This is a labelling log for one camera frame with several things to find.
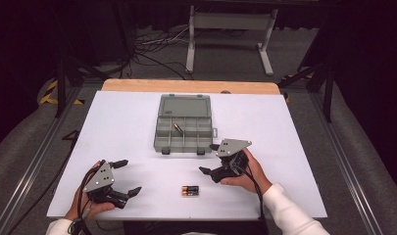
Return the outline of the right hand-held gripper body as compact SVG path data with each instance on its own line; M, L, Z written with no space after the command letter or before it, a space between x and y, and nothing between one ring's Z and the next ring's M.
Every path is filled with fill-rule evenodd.
M224 139L216 151L216 156L221 160L221 166L212 171L215 175L213 181L219 183L227 177L238 177L242 175L248 166L248 158L243 152L251 145L250 141L237 139Z

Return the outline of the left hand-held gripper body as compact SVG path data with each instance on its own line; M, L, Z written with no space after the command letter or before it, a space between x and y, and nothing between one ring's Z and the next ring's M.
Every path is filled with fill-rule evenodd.
M123 209L128 196L115 191L112 188L114 182L115 178L109 162L102 161L99 166L93 168L93 172L88 176L88 181L83 183L82 191L96 204L112 203L116 208Z

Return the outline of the grey plastic compartment box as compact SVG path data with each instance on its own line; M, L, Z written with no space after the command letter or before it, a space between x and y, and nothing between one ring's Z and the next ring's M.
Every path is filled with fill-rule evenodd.
M183 134L174 128L174 123ZM209 95L164 94L157 115L154 148L163 155L210 153L215 138Z

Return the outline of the person's right hand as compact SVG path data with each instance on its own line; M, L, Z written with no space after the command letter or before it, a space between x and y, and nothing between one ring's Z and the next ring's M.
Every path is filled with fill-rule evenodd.
M272 183L268 180L261 165L253 157L250 151L248 149L244 149L243 152L248 158L248 167L246 171L249 173L249 175L246 176L243 174L238 177L227 177L221 180L221 184L228 186L239 186L249 192L255 194L260 193L263 195L270 189Z

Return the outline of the person's left hand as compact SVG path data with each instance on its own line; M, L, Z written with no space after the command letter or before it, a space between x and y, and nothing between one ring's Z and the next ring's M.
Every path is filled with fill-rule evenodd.
M102 203L96 204L89 201L88 197L85 193L81 193L80 188L77 188L74 193L74 199L72 205L64 219L67 220L76 220L78 219L79 213L86 212L86 220L91 220L97 214L107 211L112 211L115 206L112 203Z

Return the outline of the white table board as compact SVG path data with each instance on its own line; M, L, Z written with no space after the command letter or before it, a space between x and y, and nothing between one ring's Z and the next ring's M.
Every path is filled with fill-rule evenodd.
M73 153L57 186L48 216L63 216L75 189L99 160L128 160L114 172L114 189L141 187L123 209L106 211L111 220L253 220L259 200L240 187L215 183L199 166L216 168L214 154L163 155L153 147L160 94L96 93ZM251 142L250 152L272 182L313 217L326 210L291 115L280 95L214 94L213 125L220 139ZM182 186L199 186L199 196L183 197Z

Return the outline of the black metal stand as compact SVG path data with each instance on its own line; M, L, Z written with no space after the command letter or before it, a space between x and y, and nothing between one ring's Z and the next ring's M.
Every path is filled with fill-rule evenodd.
M331 122L330 109L333 92L334 74L330 62L320 63L297 72L294 75L286 75L278 84L279 88L284 88L303 77L311 75L312 78L306 84L306 89L311 93L318 93L324 85L323 95L323 114L327 122Z
M67 104L67 85L69 82L71 87L81 87L84 79L80 69L84 69L89 74L94 75L102 80L107 80L110 77L98 69L90 66L89 64L75 58L75 57L63 57L57 63L57 94L58 94L58 105L56 117L59 118Z

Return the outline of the yellow and black floor tape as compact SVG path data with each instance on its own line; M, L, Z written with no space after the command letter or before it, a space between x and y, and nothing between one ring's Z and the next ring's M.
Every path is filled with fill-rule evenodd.
M58 85L58 81L56 79L51 81L51 83L48 85L48 88L46 89L44 95L40 100L40 104L54 104L54 105L59 104L59 101L57 99L51 97L57 85Z

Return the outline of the aluminium floor rail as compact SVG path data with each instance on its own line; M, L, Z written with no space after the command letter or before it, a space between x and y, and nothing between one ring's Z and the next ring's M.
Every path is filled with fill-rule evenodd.
M62 102L63 109L58 117L54 117L43 140L41 141L38 149L29 163L24 175L20 178L19 183L10 197L10 200L0 215L0 235L6 235L8 230L14 222L14 218L17 215L21 205L23 204L25 197L30 190L36 175L41 169L47 153L50 151L52 142L57 132L61 128L69 110L71 109L74 100L79 94L80 88L71 88L69 93L65 95L65 100Z
M325 132L335 151L336 161L347 184L351 197L356 205L357 211L360 214L360 217L368 231L368 234L383 235L379 223L372 211L369 200L367 199L367 196L357 178L357 175L354 172L353 167L351 167L349 163L345 150L343 149L342 144L337 137L333 125L327 121L323 113L321 97L317 93L310 93L309 96L315 107L315 110L320 116L323 128L325 129Z

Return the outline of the white metal stand frame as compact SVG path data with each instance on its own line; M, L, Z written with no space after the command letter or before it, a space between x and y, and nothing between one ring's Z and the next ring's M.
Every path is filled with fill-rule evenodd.
M202 13L194 6L189 10L189 41L186 56L185 71L193 73L195 58L195 30L200 29L235 29L235 30L263 30L264 41L257 44L262 65L267 76L273 76L273 68L268 56L267 48L273 32L278 10L271 10L268 14L238 14L238 13Z

